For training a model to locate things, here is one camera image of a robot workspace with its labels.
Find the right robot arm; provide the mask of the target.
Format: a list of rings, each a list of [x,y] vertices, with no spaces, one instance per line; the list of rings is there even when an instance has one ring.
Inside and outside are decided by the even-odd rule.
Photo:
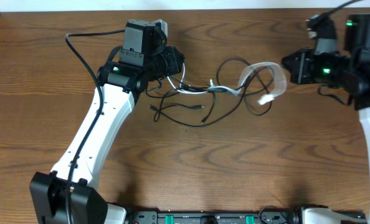
[[[336,49],[337,35],[330,12],[306,20],[307,31],[316,41],[314,49],[300,49],[282,58],[290,72],[290,81],[298,85],[318,84],[321,88],[343,88],[349,95],[346,105],[353,104],[359,113],[369,160],[370,178],[370,14],[351,14],[346,21],[344,50]],[[370,223],[367,219],[336,213],[326,207],[301,207],[292,223]]]

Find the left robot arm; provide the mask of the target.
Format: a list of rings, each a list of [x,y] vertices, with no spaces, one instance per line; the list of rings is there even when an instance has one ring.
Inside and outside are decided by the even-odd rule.
[[[116,135],[149,82],[179,73],[184,55],[169,46],[168,25],[132,19],[98,72],[95,94],[73,141],[48,174],[36,172],[30,193],[39,223],[124,223],[125,208],[98,193]]]

